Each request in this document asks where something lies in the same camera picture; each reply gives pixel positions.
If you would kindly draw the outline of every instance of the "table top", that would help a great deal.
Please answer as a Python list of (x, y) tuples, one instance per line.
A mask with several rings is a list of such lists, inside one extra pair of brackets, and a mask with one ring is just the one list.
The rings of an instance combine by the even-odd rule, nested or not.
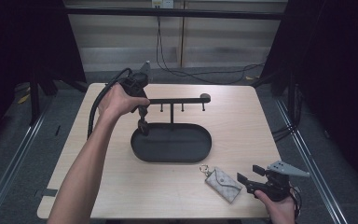
[[(104, 84), (91, 84), (76, 116), (62, 154), (48, 183), (59, 189), (70, 166), (87, 139), (90, 108)], [(174, 106), (175, 123), (195, 123), (211, 134), (209, 156), (197, 163), (150, 163), (132, 152), (131, 136), (137, 128), (137, 112), (120, 118), (107, 151), (100, 191), (93, 218), (247, 218), (267, 217), (264, 204), (246, 192), (228, 203), (205, 183), (202, 164), (219, 167), (236, 179), (237, 172), (265, 183), (267, 179), (252, 172), (280, 160), (267, 120), (255, 89), (244, 86), (149, 84), (149, 99), (197, 98), (211, 95), (202, 105)], [(170, 107), (148, 107), (147, 122), (170, 122)], [(45, 196), (37, 214), (47, 218), (55, 197)]]

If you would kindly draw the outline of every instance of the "electrical outlet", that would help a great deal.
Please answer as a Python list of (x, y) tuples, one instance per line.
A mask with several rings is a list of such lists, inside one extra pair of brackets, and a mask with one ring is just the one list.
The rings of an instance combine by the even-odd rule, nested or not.
[(162, 0), (152, 0), (152, 8), (162, 8)]
[(173, 0), (163, 0), (162, 7), (163, 8), (173, 8)]

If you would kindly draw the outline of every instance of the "forearm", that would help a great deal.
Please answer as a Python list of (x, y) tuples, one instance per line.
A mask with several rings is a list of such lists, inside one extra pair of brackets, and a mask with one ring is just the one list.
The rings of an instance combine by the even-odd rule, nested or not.
[(48, 223), (88, 223), (98, 195), (110, 136), (119, 116), (100, 116), (62, 182)]

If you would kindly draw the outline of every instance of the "oval tray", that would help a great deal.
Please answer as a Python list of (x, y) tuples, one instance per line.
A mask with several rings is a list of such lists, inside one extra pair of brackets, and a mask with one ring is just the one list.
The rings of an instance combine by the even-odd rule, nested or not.
[(211, 151), (209, 132), (197, 124), (149, 123), (149, 135), (135, 130), (131, 138), (134, 154), (150, 162), (198, 162)]

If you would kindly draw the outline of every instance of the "small pouch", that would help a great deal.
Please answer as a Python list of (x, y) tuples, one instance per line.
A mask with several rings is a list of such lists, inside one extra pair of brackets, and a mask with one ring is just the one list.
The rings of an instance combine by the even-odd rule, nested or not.
[(242, 186), (217, 167), (214, 171), (208, 170), (208, 165), (201, 165), (200, 170), (208, 176), (205, 182), (232, 203), (240, 193)]

